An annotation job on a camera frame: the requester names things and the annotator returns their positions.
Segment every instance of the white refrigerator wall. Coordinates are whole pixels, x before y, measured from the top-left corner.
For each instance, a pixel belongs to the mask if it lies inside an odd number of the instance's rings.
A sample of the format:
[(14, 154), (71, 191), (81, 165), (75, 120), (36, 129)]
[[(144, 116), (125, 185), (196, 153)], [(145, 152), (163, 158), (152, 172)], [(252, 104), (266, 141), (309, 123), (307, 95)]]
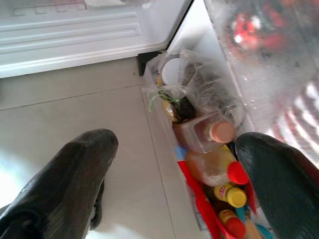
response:
[(1, 78), (165, 49), (190, 0), (114, 7), (45, 2), (0, 0)]

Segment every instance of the white lid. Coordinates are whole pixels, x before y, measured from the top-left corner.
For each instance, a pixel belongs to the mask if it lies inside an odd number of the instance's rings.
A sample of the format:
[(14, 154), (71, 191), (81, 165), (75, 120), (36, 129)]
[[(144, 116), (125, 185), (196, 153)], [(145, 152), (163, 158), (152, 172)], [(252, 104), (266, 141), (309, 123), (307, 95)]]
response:
[(169, 60), (161, 71), (161, 79), (167, 86), (180, 86), (178, 81), (179, 58)]

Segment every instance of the tile floor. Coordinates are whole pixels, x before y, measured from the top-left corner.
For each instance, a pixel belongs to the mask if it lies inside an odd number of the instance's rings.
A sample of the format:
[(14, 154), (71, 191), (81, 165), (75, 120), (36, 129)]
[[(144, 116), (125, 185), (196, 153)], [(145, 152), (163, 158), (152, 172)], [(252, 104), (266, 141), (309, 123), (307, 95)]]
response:
[(189, 201), (177, 203), (173, 162), (157, 160), (135, 58), (0, 80), (0, 207), (66, 142), (94, 128), (113, 130), (120, 144), (106, 176), (102, 223), (87, 238), (198, 238), (193, 215), (184, 213)]

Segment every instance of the yellow cap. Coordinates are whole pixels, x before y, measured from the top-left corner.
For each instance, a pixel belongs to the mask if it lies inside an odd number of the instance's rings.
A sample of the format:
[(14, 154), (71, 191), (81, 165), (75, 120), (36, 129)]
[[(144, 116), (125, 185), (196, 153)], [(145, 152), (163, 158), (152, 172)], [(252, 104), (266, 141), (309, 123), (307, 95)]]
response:
[(245, 192), (239, 188), (229, 189), (227, 192), (226, 199), (227, 199), (227, 202), (235, 208), (241, 208), (247, 202), (247, 197)]

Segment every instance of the label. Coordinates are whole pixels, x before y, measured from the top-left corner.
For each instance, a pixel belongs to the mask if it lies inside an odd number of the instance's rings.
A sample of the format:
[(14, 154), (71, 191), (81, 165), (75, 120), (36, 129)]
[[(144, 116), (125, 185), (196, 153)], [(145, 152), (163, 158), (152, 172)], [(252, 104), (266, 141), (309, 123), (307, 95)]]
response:
[(218, 217), (220, 219), (220, 221), (222, 222), (222, 224), (226, 224), (227, 221), (231, 218), (236, 218), (236, 214), (231, 211), (231, 210), (223, 210), (218, 214)]
[(214, 194), (215, 194), (217, 199), (224, 201), (224, 202), (227, 202), (226, 193), (231, 188), (233, 188), (233, 186), (230, 184), (226, 184), (225, 186), (221, 186), (221, 187), (215, 187)]

